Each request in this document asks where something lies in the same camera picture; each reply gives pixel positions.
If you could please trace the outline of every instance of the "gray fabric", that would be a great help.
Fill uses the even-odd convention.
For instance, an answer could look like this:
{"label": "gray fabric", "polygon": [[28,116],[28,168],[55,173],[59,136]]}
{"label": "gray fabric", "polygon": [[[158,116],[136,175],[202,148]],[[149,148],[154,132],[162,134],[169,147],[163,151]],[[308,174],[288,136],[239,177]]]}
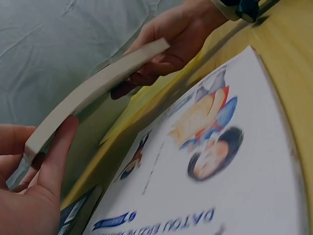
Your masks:
{"label": "gray fabric", "polygon": [[[0,123],[38,126],[73,89],[132,43],[142,25],[182,0],[2,0]],[[129,102],[102,108],[81,125],[68,160],[63,195],[84,170],[101,137]],[[9,179],[27,172],[22,162]]]}

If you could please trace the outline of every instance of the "cartoon illustration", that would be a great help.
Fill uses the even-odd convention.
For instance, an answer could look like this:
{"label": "cartoon illustration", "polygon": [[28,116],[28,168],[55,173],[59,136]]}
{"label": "cartoon illustration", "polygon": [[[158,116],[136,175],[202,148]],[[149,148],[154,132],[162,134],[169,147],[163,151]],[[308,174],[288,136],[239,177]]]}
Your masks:
{"label": "cartoon illustration", "polygon": [[116,178],[116,180],[114,182],[116,182],[118,179],[120,180],[124,180],[126,179],[130,173],[134,170],[135,167],[140,167],[141,164],[141,159],[142,159],[142,150],[143,147],[145,145],[145,143],[147,142],[149,135],[150,135],[151,131],[149,131],[140,141],[139,143],[139,147],[136,150],[133,158],[131,159],[131,161],[126,165],[126,167],[122,170],[122,172],[119,174],[119,176]]}
{"label": "cartoon illustration", "polygon": [[216,71],[214,74],[210,75],[208,78],[204,79],[198,90],[196,91],[196,103],[204,98],[206,95],[215,93],[218,89],[225,87],[225,76],[226,66],[222,67],[220,70]]}
{"label": "cartoon illustration", "polygon": [[229,87],[225,87],[225,68],[204,80],[196,91],[195,104],[174,125],[169,135],[179,149],[189,152],[202,145],[211,135],[221,132],[233,117],[237,97],[227,103]]}
{"label": "cartoon illustration", "polygon": [[223,171],[236,156],[243,141],[237,127],[226,130],[217,141],[209,140],[203,152],[196,152],[188,164],[188,176],[195,181],[206,181]]}

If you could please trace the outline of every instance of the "yellow table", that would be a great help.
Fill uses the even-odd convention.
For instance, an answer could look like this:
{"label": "yellow table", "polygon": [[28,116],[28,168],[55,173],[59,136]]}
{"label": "yellow table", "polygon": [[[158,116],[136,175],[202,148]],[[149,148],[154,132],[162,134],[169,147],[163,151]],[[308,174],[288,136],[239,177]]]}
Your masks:
{"label": "yellow table", "polygon": [[[273,1],[262,4],[268,8]],[[285,108],[300,156],[313,218],[313,1],[280,0],[257,24],[228,22],[170,83],[165,78],[134,96],[63,207],[95,184],[106,188],[136,133],[214,68],[249,44],[261,55]]]}

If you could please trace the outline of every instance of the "book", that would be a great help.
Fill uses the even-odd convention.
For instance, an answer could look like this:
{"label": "book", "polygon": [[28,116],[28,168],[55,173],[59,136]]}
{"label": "book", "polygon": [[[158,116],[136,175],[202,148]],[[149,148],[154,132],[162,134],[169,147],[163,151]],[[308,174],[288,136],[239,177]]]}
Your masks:
{"label": "book", "polygon": [[252,47],[138,133],[83,235],[302,235],[292,132]]}
{"label": "book", "polygon": [[61,211],[58,235],[82,234],[102,191],[100,186],[95,186],[64,208]]}
{"label": "book", "polygon": [[39,152],[46,152],[54,133],[70,115],[82,122],[109,96],[108,91],[129,78],[142,65],[169,47],[165,39],[146,44],[125,54],[73,90],[43,120],[25,144],[24,156],[31,163]]}

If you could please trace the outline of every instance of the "blue logo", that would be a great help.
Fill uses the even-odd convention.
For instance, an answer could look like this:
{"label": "blue logo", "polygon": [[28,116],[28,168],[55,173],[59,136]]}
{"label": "blue logo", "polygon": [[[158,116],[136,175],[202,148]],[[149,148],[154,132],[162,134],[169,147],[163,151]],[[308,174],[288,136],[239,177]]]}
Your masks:
{"label": "blue logo", "polygon": [[111,228],[120,226],[126,222],[132,222],[136,217],[136,212],[125,213],[115,218],[103,219],[93,225],[93,231],[102,228]]}

